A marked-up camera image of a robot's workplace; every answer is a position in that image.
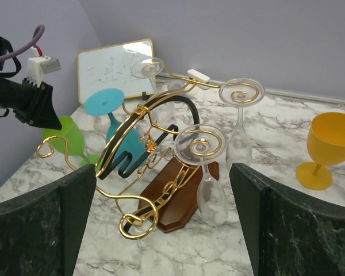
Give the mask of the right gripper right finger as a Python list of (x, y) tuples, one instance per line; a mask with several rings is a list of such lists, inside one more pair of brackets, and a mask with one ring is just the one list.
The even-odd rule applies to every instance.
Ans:
[(345, 207), (242, 163), (229, 178), (254, 275), (345, 275)]

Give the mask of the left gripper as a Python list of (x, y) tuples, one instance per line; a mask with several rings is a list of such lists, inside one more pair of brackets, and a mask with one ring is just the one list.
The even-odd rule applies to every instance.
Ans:
[(62, 124), (52, 104), (53, 87), (42, 83), (35, 87), (27, 82), (3, 81), (0, 104), (13, 109), (21, 122), (38, 128), (61, 130)]

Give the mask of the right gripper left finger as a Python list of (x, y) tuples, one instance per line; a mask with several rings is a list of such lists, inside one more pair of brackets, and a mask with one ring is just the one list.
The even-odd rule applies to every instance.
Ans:
[(96, 185), (87, 164), (0, 203), (0, 275), (72, 275)]

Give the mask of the green plastic goblet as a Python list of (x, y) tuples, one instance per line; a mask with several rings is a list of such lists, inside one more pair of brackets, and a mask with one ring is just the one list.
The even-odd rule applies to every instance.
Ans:
[(86, 147), (84, 135), (75, 121), (70, 116), (61, 116), (59, 120), (62, 124), (62, 129), (44, 129), (42, 133), (43, 139), (56, 135), (64, 136), (68, 141), (68, 154), (70, 156), (80, 156), (83, 159), (83, 162), (80, 164), (81, 166), (88, 163), (96, 164), (99, 155), (94, 154), (87, 156), (85, 154)]

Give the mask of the blue plastic goblet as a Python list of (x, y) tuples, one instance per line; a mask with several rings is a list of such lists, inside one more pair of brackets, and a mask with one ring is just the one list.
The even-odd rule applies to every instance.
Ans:
[[(106, 135), (106, 143), (116, 132), (117, 128), (121, 125), (121, 122), (117, 120), (113, 114), (124, 101), (124, 93), (120, 89), (109, 88), (103, 89), (87, 99), (84, 104), (84, 110), (87, 114), (92, 116), (108, 115), (110, 119), (110, 127)], [(145, 153), (145, 147), (140, 142), (140, 134), (132, 128), (126, 135), (120, 147), (118, 148), (115, 158), (119, 157), (124, 151), (128, 151), (133, 155), (132, 161), (126, 170), (129, 170), (133, 163)]]

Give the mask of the clear wine glass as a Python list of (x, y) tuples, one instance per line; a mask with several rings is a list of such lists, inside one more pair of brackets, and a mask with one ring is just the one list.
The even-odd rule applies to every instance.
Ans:
[(252, 144), (243, 125), (244, 108), (258, 104), (265, 96), (265, 88), (257, 80), (236, 78), (221, 85), (218, 95), (225, 104), (237, 109), (237, 122), (225, 152), (226, 167), (230, 169), (233, 163), (249, 166), (252, 162)]
[(218, 226), (228, 217), (227, 196), (222, 184), (209, 171), (227, 146), (224, 132), (213, 125), (195, 124), (180, 132), (174, 141), (174, 153), (185, 164), (201, 166), (202, 179), (197, 190), (197, 206), (202, 220)]
[(132, 67), (132, 75), (139, 79), (149, 79), (153, 88), (153, 95), (156, 95), (156, 81), (155, 77), (164, 69), (164, 62), (158, 57), (150, 57), (144, 60), (139, 60)]

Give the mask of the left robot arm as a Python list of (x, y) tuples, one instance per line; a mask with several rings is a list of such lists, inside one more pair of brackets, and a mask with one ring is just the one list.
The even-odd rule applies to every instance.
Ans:
[[(0, 36), (0, 56), (13, 52), (10, 42)], [(13, 111), (22, 123), (37, 128), (60, 130), (62, 125), (52, 104), (53, 87), (44, 82), (37, 85), (29, 78), (24, 78), (21, 83), (10, 80), (21, 70), (17, 57), (11, 59), (16, 67), (13, 72), (2, 72), (5, 61), (0, 60), (0, 108), (5, 109), (0, 117), (6, 117)]]

